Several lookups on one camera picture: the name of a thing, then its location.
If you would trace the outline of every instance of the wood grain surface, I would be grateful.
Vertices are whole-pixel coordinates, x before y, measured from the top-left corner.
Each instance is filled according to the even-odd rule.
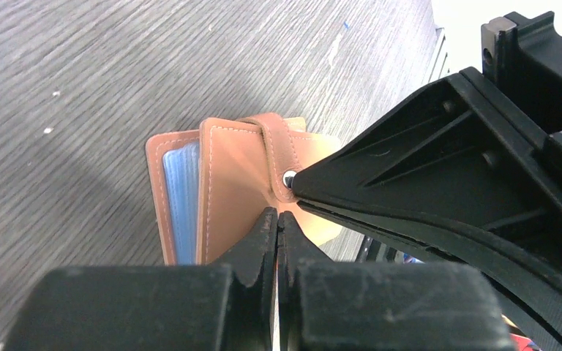
[[[51,268],[162,262],[148,137],[274,111],[348,141],[435,41],[429,0],[0,1],[0,342]]]

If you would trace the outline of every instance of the silver snap button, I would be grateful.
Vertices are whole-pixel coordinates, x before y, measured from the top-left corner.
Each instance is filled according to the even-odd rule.
[[[283,173],[283,185],[285,185],[286,188],[292,189],[292,182],[294,181],[295,175],[296,172],[294,172],[293,170],[289,170]]]

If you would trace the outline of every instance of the wallet strap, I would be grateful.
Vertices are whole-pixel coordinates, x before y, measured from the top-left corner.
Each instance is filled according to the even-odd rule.
[[[291,190],[283,185],[283,174],[292,170],[302,170],[296,149],[290,135],[290,128],[283,118],[276,113],[263,113],[239,119],[240,122],[255,124],[262,129],[263,141],[268,160],[268,174],[274,196],[281,203],[296,201]]]

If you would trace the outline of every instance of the brown wallet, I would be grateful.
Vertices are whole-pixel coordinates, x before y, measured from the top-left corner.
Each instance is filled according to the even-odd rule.
[[[242,239],[265,207],[292,211],[305,235],[320,245],[337,236],[340,226],[308,214],[282,182],[340,148],[335,137],[305,132],[303,118],[275,113],[229,121],[208,118],[199,130],[151,137],[146,144],[152,194],[165,263],[176,256],[162,156],[199,140],[198,230],[196,263],[210,263]]]

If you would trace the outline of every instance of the white wall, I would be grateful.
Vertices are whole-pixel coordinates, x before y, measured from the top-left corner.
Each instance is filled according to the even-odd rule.
[[[555,29],[562,36],[562,0],[432,0],[432,6],[437,26],[445,28],[452,72],[468,66],[482,70],[481,25],[512,11],[527,18],[553,11]]]

